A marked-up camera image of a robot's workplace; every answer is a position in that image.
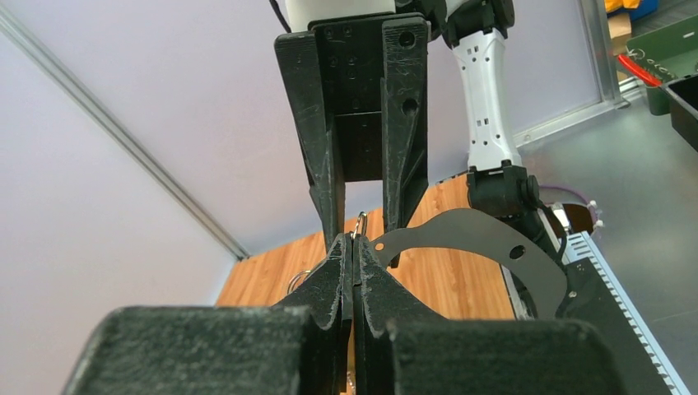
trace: gray floor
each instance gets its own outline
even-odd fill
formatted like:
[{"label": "gray floor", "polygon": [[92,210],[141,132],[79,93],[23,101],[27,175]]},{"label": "gray floor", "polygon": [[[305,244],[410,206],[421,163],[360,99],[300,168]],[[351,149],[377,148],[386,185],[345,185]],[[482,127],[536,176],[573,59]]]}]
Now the gray floor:
[{"label": "gray floor", "polygon": [[522,149],[541,184],[598,202],[595,239],[687,387],[698,393],[698,152],[643,101]]}]

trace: white robot arm segment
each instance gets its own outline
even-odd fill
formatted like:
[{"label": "white robot arm segment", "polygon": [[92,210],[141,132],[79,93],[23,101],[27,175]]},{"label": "white robot arm segment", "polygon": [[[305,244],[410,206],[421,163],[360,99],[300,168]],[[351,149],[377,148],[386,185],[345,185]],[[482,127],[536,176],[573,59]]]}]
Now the white robot arm segment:
[{"label": "white robot arm segment", "polygon": [[497,29],[463,37],[453,49],[468,114],[468,167],[475,166],[480,171],[498,169],[503,160],[521,165],[506,118],[504,50],[504,37]]}]

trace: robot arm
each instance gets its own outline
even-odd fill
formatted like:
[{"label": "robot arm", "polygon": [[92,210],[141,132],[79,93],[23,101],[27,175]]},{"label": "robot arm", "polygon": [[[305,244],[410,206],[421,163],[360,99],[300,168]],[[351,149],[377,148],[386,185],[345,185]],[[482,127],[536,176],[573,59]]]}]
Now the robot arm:
[{"label": "robot arm", "polygon": [[383,180],[386,232],[412,217],[428,186],[426,44],[442,35],[463,79],[471,207],[560,257],[505,117],[511,0],[287,0],[286,9],[293,33],[277,40],[277,58],[328,247],[342,231],[345,182]]}]

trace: cable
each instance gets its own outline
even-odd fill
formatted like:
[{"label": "cable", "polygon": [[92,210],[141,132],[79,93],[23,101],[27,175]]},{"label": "cable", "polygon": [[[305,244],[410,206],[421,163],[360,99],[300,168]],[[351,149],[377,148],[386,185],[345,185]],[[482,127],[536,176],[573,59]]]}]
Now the cable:
[{"label": "cable", "polygon": [[272,5],[272,10],[274,10],[274,14],[277,15],[277,19],[279,20],[279,22],[281,22],[286,33],[291,33],[291,27],[288,26],[286,18],[283,17],[282,10],[279,7],[279,2],[277,0],[269,0],[269,4]]}]

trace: white wall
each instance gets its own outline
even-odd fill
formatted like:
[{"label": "white wall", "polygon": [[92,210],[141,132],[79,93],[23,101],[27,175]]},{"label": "white wall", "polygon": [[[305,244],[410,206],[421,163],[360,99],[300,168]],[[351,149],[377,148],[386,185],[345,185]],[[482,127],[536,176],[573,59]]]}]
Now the white wall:
[{"label": "white wall", "polygon": [[0,393],[59,393],[129,304],[210,304],[233,260],[0,35]]},{"label": "white wall", "polygon": [[[264,0],[0,0],[252,253],[319,230]],[[513,132],[599,100],[576,0],[516,0]],[[466,169],[460,75],[430,45],[430,180]],[[352,186],[347,215],[381,203]]]}]

